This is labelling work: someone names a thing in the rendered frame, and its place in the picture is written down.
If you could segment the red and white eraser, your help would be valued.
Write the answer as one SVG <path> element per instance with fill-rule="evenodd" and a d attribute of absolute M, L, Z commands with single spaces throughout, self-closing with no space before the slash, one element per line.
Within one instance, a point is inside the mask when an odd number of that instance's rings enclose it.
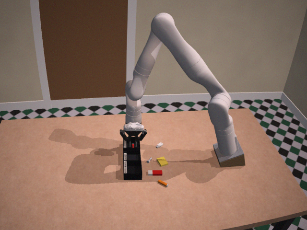
<path fill-rule="evenodd" d="M 148 176 L 162 176 L 162 170 L 148 170 Z"/>

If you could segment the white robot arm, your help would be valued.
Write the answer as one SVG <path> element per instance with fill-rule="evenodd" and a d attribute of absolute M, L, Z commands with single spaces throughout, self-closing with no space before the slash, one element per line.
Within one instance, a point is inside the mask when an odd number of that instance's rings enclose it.
<path fill-rule="evenodd" d="M 125 131 L 143 131 L 142 104 L 148 77 L 154 67 L 162 43 L 170 50 L 186 75 L 206 88 L 211 96 L 208 113 L 217 138 L 219 152 L 229 156 L 238 150 L 232 117 L 228 114 L 231 97 L 209 70 L 200 55 L 183 39 L 174 19 L 168 13 L 157 14 L 151 23 L 148 41 L 133 71 L 133 79 L 125 85 Z"/>

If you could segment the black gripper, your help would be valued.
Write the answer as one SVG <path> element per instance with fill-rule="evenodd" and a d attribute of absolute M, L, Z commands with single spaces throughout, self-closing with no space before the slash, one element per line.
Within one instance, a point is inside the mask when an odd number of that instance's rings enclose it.
<path fill-rule="evenodd" d="M 125 135 L 125 132 L 128 134 L 128 137 Z M 140 137 L 138 135 L 142 132 Z M 138 141 L 142 141 L 145 135 L 147 134 L 147 130 L 143 131 L 125 131 L 125 130 L 120 130 L 120 135 L 123 137 L 125 141 L 128 141 L 128 146 L 131 147 L 131 137 L 135 136 L 135 147 L 138 146 Z"/>

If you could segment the black three-compartment bin rack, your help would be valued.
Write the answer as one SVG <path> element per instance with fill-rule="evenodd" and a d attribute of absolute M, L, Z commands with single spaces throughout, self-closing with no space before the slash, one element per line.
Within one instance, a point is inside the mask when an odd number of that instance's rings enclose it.
<path fill-rule="evenodd" d="M 132 148 L 134 144 L 134 148 Z M 135 137 L 131 137 L 131 147 L 123 140 L 123 174 L 124 180 L 142 180 L 140 141 L 135 147 Z"/>

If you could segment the yellow flat square pad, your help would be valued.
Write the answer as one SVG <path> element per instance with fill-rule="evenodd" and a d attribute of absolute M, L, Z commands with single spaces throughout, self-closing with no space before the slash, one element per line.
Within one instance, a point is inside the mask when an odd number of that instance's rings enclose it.
<path fill-rule="evenodd" d="M 168 165 L 168 162 L 166 161 L 164 157 L 157 158 L 156 160 L 158 161 L 161 167 Z"/>

